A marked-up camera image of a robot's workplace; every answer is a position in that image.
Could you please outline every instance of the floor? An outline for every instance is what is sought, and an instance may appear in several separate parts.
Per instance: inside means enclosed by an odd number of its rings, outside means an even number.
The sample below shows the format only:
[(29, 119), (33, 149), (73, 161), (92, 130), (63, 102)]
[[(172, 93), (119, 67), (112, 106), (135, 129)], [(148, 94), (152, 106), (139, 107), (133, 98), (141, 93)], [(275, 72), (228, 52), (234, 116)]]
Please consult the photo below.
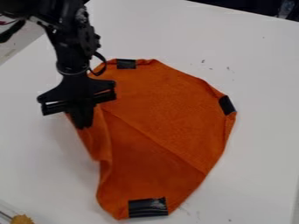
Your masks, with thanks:
[[(0, 33), (6, 30), (7, 27), (0, 27)], [(44, 33), (43, 29), (38, 25), (27, 22), (21, 31), (16, 33), (12, 38), (0, 45), (0, 66), (16, 55), (22, 49), (27, 47), (35, 39), (39, 38)]]

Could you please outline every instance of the cloth fold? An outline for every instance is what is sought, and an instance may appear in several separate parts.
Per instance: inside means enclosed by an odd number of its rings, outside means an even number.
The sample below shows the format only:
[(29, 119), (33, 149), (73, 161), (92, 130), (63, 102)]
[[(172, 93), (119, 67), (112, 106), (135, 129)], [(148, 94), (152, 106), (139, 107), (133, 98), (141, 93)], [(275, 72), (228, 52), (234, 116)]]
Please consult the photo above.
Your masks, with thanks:
[(205, 81), (154, 59), (137, 60), (136, 69), (118, 69), (113, 59), (91, 77), (117, 83), (117, 100), (98, 105), (94, 125), (77, 130), (101, 162), (100, 205), (126, 219), (130, 201), (165, 198), (173, 212), (220, 158), (236, 112), (225, 115), (225, 95)]

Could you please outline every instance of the white table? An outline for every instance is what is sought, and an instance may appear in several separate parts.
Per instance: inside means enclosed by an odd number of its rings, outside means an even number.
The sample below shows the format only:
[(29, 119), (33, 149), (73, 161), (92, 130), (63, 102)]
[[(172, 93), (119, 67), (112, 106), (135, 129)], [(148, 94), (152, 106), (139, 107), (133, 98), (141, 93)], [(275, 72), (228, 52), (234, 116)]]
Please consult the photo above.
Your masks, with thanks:
[[(174, 214), (122, 223), (291, 223), (299, 24), (179, 0), (90, 6), (109, 59), (161, 60), (230, 95), (239, 111), (223, 157)], [(36, 103), (61, 79), (54, 63), (43, 36), (0, 67), (0, 199), (37, 223), (118, 223), (95, 201), (98, 165), (72, 125), (63, 115), (43, 117)]]

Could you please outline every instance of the orange towel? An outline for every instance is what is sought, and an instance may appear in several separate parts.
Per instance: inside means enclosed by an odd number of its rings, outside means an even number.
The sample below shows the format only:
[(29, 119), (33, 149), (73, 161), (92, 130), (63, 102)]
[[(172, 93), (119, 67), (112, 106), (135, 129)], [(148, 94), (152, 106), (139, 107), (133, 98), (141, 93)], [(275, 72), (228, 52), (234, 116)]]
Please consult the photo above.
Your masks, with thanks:
[(117, 100), (78, 129), (101, 162), (97, 200), (116, 219), (173, 212), (218, 161), (236, 116), (205, 81), (154, 59), (131, 62), (108, 62), (99, 78), (116, 81)]

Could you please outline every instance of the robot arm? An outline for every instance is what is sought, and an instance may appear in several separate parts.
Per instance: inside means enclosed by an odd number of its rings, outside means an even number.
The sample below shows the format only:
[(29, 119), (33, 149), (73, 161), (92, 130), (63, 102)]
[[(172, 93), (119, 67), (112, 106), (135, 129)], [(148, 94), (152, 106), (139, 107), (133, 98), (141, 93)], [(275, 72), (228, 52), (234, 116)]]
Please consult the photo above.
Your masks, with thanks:
[(97, 49), (100, 36), (89, 23), (85, 0), (0, 0), (0, 13), (18, 21), (0, 40), (7, 40), (17, 32), (26, 20), (41, 25), (57, 55), (57, 70), (63, 80), (54, 89), (38, 97), (45, 116), (66, 112), (79, 129), (93, 123), (97, 103), (112, 101), (115, 82), (94, 80), (87, 76), (89, 60), (96, 56), (105, 66), (95, 75), (106, 70), (106, 60)]

